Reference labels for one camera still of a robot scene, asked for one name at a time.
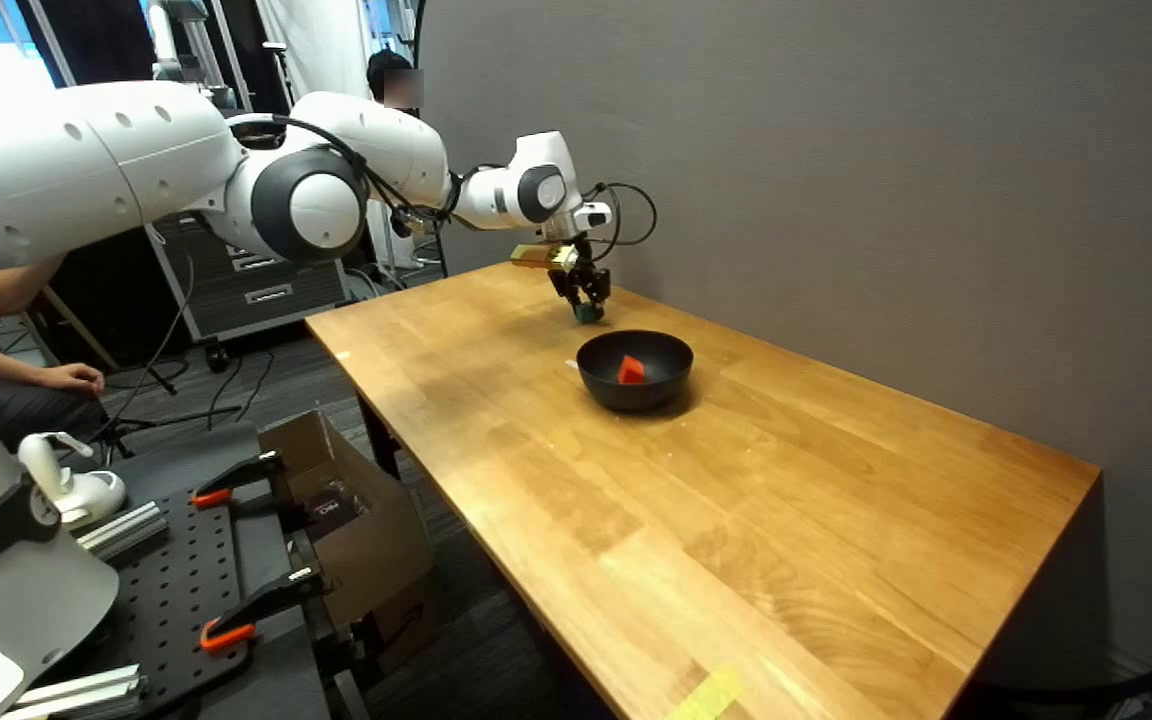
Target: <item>black bowl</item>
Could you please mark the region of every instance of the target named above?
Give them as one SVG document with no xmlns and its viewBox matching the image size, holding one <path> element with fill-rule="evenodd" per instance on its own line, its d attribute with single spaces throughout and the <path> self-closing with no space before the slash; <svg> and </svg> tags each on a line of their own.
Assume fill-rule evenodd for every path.
<svg viewBox="0 0 1152 720">
<path fill-rule="evenodd" d="M 646 379 L 623 383 L 623 356 L 646 363 Z M 668 407 L 693 373 L 693 347 L 668 331 L 605 331 L 578 352 L 585 389 L 614 414 L 658 414 Z"/>
</svg>

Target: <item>floor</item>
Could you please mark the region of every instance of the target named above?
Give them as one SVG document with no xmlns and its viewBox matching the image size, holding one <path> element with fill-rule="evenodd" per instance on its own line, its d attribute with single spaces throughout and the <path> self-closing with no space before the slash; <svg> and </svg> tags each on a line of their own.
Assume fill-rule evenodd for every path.
<svg viewBox="0 0 1152 720">
<path fill-rule="evenodd" d="M 275 329 L 229 344 L 229 367 L 208 367 L 199 347 L 108 379 L 108 414 L 128 428 L 125 447 L 148 454 L 193 431 L 322 414 L 356 447 L 368 437 L 343 373 L 306 329 Z M 436 550 L 431 580 L 441 588 L 441 634 L 411 661 L 350 703 L 350 717 L 372 720 L 489 720 L 489 717 L 614 717 L 556 646 L 515 606 L 492 571 L 470 528 L 436 498 L 429 478 L 402 457 L 402 480 L 422 499 Z"/>
</svg>

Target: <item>person's hand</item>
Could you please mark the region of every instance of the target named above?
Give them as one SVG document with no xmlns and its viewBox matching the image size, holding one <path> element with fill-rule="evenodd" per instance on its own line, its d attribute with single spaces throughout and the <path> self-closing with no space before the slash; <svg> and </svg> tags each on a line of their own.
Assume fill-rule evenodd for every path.
<svg viewBox="0 0 1152 720">
<path fill-rule="evenodd" d="M 92 363 L 51 363 L 51 367 L 42 367 L 42 383 L 100 397 L 103 373 Z"/>
</svg>

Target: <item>red object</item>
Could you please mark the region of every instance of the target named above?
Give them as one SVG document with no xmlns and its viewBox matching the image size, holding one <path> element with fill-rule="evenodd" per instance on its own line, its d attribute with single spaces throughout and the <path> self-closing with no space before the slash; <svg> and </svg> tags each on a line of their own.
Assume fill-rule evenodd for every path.
<svg viewBox="0 0 1152 720">
<path fill-rule="evenodd" d="M 214 636 L 214 625 L 217 625 L 217 617 L 199 634 L 199 651 L 208 651 L 208 658 L 224 658 L 240 646 L 254 646 L 254 636 L 258 636 L 258 625 L 240 625 L 240 630 L 220 634 L 220 636 Z"/>
<path fill-rule="evenodd" d="M 616 367 L 616 383 L 646 383 L 646 379 L 648 379 L 648 363 L 623 352 Z"/>
<path fill-rule="evenodd" d="M 220 510 L 229 499 L 233 499 L 233 490 L 214 490 L 214 492 L 187 498 L 193 510 Z"/>
</svg>

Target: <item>metal cabinet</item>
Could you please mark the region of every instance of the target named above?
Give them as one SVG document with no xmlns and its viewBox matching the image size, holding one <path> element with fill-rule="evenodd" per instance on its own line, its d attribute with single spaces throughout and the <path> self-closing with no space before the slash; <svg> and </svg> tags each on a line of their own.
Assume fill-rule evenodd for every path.
<svg viewBox="0 0 1152 720">
<path fill-rule="evenodd" d="M 224 344 L 297 323 L 316 309 L 337 309 L 350 300 L 337 260 L 268 260 L 224 246 L 196 217 L 148 226 L 148 241 L 196 344 Z"/>
</svg>

